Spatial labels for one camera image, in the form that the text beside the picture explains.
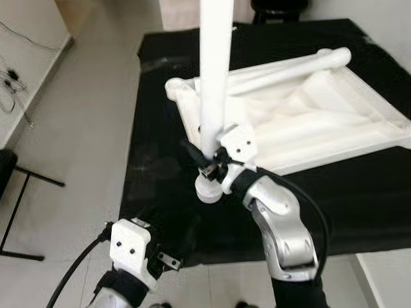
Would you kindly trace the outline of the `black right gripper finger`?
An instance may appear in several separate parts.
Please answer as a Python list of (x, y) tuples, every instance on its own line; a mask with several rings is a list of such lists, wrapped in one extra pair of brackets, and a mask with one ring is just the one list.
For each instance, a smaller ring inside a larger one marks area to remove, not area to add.
[(181, 140), (181, 146), (197, 168), (207, 168), (211, 165), (211, 161), (203, 155), (202, 150), (194, 146), (191, 141)]

